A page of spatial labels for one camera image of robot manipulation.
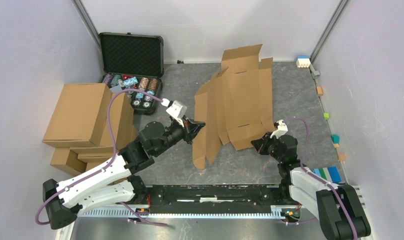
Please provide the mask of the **brown cardboard box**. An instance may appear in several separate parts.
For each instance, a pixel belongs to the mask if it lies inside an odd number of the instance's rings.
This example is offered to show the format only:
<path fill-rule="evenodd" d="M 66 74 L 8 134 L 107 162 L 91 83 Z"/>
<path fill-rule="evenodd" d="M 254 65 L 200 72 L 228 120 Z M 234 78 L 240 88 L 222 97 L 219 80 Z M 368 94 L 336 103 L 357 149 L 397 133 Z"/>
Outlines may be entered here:
<path fill-rule="evenodd" d="M 252 141 L 273 132 L 273 58 L 260 58 L 262 45 L 223 52 L 221 69 L 194 96 L 194 120 L 205 126 L 192 141 L 196 168 L 212 164 L 222 146 L 252 148 Z"/>

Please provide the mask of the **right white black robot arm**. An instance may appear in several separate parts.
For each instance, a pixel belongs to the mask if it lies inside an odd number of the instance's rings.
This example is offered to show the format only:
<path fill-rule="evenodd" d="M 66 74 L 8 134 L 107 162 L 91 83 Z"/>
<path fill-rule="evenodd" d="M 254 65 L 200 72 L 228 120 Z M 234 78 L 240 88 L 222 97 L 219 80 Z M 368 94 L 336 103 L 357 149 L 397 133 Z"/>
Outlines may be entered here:
<path fill-rule="evenodd" d="M 300 203 L 318 220 L 328 240 L 357 240 L 368 237 L 372 228 L 356 189 L 349 184 L 327 181 L 309 170 L 298 158 L 298 141 L 291 135 L 267 132 L 251 141 L 260 155 L 269 155 L 278 164 L 282 181 L 279 199 L 285 204 Z"/>

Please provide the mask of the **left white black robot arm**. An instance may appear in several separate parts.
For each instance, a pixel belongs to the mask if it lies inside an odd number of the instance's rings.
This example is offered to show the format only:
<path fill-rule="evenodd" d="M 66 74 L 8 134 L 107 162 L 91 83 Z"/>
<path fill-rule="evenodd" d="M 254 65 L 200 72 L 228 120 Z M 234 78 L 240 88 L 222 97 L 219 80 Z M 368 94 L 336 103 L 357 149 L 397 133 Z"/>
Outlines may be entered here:
<path fill-rule="evenodd" d="M 147 190 L 135 174 L 154 164 L 156 157 L 178 142 L 192 144 L 205 125 L 186 116 L 172 118 L 167 127 L 158 121 L 149 122 L 135 140 L 102 164 L 64 181 L 45 181 L 43 205 L 36 213 L 36 223 L 43 224 L 39 220 L 42 210 L 48 217 L 46 224 L 58 230 L 73 223 L 79 215 L 106 204 L 131 200 L 143 203 Z"/>

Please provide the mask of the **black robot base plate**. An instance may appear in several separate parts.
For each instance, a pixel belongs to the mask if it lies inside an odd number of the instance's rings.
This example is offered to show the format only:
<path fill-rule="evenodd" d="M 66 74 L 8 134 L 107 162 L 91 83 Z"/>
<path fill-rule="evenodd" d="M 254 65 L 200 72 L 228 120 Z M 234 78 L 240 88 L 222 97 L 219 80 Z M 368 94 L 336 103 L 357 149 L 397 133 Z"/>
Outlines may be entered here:
<path fill-rule="evenodd" d="M 271 207 L 299 212 L 301 204 L 277 184 L 152 185 L 128 205 L 147 205 L 151 214 L 267 214 Z"/>

